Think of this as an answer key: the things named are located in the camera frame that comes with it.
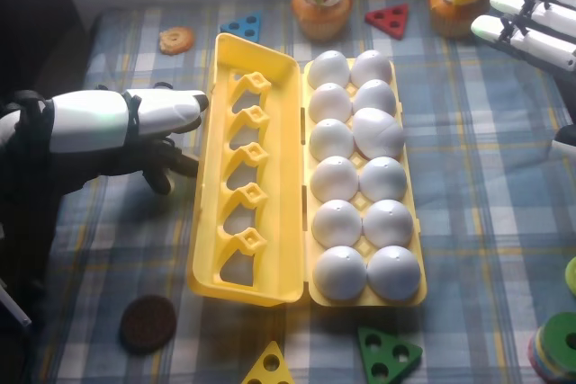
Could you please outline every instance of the cupcake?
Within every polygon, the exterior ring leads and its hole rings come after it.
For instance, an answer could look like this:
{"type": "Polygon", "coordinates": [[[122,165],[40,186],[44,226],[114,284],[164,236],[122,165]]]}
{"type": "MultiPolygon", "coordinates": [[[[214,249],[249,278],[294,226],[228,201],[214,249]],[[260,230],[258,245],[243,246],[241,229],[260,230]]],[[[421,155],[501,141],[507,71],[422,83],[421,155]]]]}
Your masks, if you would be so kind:
{"type": "Polygon", "coordinates": [[[474,19],[490,8],[490,0],[428,0],[432,28],[447,38],[470,33],[474,19]]]}
{"type": "Polygon", "coordinates": [[[346,26],[352,0],[292,0],[292,11],[309,39],[326,41],[346,26]]]}

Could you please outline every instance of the red triangle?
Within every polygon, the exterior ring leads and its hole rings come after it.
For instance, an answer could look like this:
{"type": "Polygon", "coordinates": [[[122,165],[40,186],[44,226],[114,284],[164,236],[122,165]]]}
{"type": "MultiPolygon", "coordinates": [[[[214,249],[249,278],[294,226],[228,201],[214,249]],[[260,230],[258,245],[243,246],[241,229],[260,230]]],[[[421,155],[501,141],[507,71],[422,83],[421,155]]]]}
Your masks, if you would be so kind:
{"type": "Polygon", "coordinates": [[[365,20],[376,29],[401,40],[408,22],[408,4],[397,4],[390,8],[371,11],[366,14],[365,20]]]}

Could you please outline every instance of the egg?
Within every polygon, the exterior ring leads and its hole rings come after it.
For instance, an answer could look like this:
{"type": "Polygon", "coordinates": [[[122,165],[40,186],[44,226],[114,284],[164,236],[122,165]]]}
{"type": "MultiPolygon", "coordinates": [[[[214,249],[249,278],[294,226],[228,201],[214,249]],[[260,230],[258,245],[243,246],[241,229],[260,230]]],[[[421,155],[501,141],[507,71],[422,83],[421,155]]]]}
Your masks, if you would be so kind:
{"type": "Polygon", "coordinates": [[[400,200],[408,180],[401,163],[387,156],[372,159],[360,174],[360,192],[370,201],[400,200]]]}
{"type": "Polygon", "coordinates": [[[350,81],[350,68],[339,51],[325,51],[314,59],[308,71],[308,84],[313,89],[324,83],[336,83],[346,87],[350,81]]]}
{"type": "Polygon", "coordinates": [[[352,115],[352,101],[342,86],[325,83],[312,94],[308,114],[316,123],[324,119],[347,121],[352,115]]]}
{"type": "Polygon", "coordinates": [[[351,157],[354,152],[352,131],[341,121],[324,119],[312,130],[309,149],[319,161],[329,156],[351,157]]]}
{"type": "Polygon", "coordinates": [[[382,200],[368,208],[363,228],[368,241],[376,247],[407,246],[414,231],[414,221],[401,202],[382,200]]]}
{"type": "Polygon", "coordinates": [[[366,285],[366,265],[355,249],[335,246],[319,257],[313,277],[316,288],[327,298],[350,300],[366,285]]]}
{"type": "Polygon", "coordinates": [[[318,164],[310,179],[312,194],[322,202],[350,200],[358,192],[354,165],[342,156],[330,156],[318,164]]]}
{"type": "Polygon", "coordinates": [[[391,116],[396,114],[396,96],[388,83],[382,80],[366,81],[356,92],[353,112],[363,108],[377,108],[391,116]]]}
{"type": "Polygon", "coordinates": [[[362,235],[362,219],[348,201],[322,204],[312,221],[312,235],[324,247],[351,246],[362,235]]]}
{"type": "Polygon", "coordinates": [[[398,156],[404,148],[402,126],[387,112],[363,108],[352,118],[352,134],[358,149],[369,159],[398,156]]]}
{"type": "Polygon", "coordinates": [[[368,263],[368,284],[387,300],[407,300],[418,290],[420,266],[416,256],[401,246],[376,251],[368,263]]]}
{"type": "Polygon", "coordinates": [[[392,64],[386,56],[375,49],[369,49],[358,56],[350,71],[352,84],[361,87],[369,80],[382,80],[390,83],[392,80],[392,64]]]}

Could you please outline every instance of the yellow egg carton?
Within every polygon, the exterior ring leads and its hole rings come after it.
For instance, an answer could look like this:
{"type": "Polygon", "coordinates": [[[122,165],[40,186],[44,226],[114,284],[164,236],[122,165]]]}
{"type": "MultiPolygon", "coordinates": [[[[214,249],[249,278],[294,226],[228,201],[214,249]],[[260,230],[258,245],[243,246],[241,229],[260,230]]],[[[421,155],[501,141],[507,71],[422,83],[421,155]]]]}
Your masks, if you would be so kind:
{"type": "MultiPolygon", "coordinates": [[[[314,265],[325,249],[311,231],[321,203],[309,187],[318,164],[308,149],[314,127],[307,114],[313,92],[308,85],[310,65],[301,76],[298,63],[278,51],[228,33],[216,39],[193,208],[188,284],[203,296],[260,306],[298,300],[306,281],[312,298],[326,306],[418,305],[426,297],[427,283],[406,148],[400,158],[408,178],[402,202],[414,219],[409,250],[417,257],[422,274],[417,293],[408,301],[390,302],[366,285],[357,299],[343,302],[326,299],[314,285],[314,265]],[[236,175],[240,172],[247,175],[236,175]],[[223,276],[224,268],[238,255],[250,258],[249,282],[223,276]]],[[[397,100],[396,119],[401,123],[395,78],[391,87],[397,100]]],[[[353,98],[356,89],[350,85],[347,90],[353,98]]],[[[360,173],[366,161],[357,153],[350,159],[360,173]]],[[[360,192],[351,202],[362,215],[372,204],[360,192]]],[[[355,249],[366,263],[376,251],[364,237],[355,249]]]]}

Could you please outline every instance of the table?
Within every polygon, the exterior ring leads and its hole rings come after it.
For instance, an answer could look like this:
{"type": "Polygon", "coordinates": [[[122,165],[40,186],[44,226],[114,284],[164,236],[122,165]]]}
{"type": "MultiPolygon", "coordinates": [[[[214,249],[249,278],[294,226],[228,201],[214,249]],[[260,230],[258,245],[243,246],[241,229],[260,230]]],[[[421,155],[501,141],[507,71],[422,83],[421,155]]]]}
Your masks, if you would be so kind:
{"type": "MultiPolygon", "coordinates": [[[[267,344],[283,349],[295,381],[365,382],[356,327],[374,326],[424,348],[408,383],[537,383],[526,351],[551,315],[576,309],[563,282],[576,255],[576,173],[548,155],[569,116],[551,77],[473,41],[442,40],[426,0],[355,0],[340,42],[301,35],[290,0],[110,11],[100,20],[85,87],[206,89],[219,23],[263,10],[260,42],[303,66],[326,49],[390,55],[400,99],[429,291],[419,308],[323,308],[307,295],[257,308],[192,294],[185,283],[194,180],[169,197],[140,174],[99,178],[65,199],[49,268],[47,326],[34,378],[45,383],[241,382],[267,344]],[[364,14],[409,4],[403,41],[364,14]],[[168,57],[158,33],[189,25],[193,49],[168,57]],[[126,305],[168,296],[175,339],[146,358],[117,344],[126,305]]],[[[176,143],[199,151],[200,133],[176,143]]]]}

